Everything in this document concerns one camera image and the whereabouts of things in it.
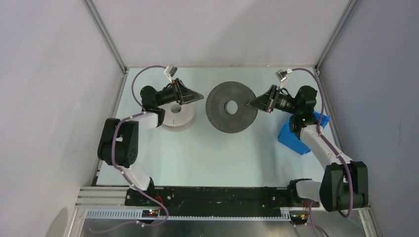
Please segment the black cable spool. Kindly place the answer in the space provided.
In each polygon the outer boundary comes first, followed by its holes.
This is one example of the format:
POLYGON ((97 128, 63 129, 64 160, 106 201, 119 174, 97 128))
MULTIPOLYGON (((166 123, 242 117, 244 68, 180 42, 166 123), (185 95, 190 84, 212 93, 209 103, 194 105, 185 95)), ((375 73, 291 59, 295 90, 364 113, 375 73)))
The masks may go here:
POLYGON ((224 133, 238 133, 256 119, 257 109, 246 105, 255 94, 246 85, 226 81, 217 85, 206 100, 206 114, 210 123, 224 133))

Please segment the white cable spool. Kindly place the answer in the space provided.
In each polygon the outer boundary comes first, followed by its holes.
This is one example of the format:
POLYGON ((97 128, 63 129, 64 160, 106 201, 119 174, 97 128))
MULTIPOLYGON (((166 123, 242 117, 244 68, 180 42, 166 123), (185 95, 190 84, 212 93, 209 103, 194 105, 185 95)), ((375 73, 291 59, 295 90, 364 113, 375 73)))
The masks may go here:
POLYGON ((165 111, 162 127, 168 131, 181 132, 189 129, 196 119, 197 102, 179 105, 176 102, 160 106, 165 111))

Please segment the blue plastic bin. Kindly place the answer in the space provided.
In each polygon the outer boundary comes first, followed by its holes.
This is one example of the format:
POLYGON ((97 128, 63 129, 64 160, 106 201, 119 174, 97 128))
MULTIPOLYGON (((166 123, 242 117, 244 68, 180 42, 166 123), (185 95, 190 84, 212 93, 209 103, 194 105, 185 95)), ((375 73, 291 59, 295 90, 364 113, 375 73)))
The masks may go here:
MULTIPOLYGON (((320 119, 320 113, 314 111, 316 119, 320 119)), ((321 127, 325 128, 330 122, 330 115, 323 115, 321 119, 321 127)), ((299 155, 305 155, 311 152, 309 147, 300 141, 297 136, 290 130, 291 116, 288 117, 287 122, 281 128, 278 134, 278 142, 290 148, 299 155)))

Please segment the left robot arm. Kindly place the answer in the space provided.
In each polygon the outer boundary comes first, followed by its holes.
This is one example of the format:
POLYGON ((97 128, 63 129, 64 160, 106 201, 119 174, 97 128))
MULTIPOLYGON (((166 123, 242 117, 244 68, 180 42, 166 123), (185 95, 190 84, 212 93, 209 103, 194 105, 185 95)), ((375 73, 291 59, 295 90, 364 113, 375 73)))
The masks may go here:
POLYGON ((156 192, 149 188, 151 177, 136 164, 140 133, 160 126, 186 128, 193 122, 197 102, 204 96, 187 88, 180 79, 173 79, 159 91, 150 85, 143 87, 140 97, 143 112, 124 119, 106 119, 97 155, 127 178, 131 188, 139 190, 137 199, 148 206, 155 202, 156 192))

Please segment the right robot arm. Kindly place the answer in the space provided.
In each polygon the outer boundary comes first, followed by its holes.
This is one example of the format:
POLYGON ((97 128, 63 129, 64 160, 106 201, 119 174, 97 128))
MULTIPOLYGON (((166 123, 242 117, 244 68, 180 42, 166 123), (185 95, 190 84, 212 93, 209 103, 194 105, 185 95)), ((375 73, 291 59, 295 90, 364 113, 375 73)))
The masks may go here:
POLYGON ((311 179, 290 181, 288 202, 301 206, 307 199, 320 203, 328 212, 348 214, 354 208, 369 204, 368 168, 362 161, 353 161, 327 139, 314 114, 317 90, 302 86, 295 97, 282 94, 273 85, 261 96, 246 102, 248 107, 272 112, 274 109, 291 114, 290 132, 304 143, 323 167, 321 182, 311 179))

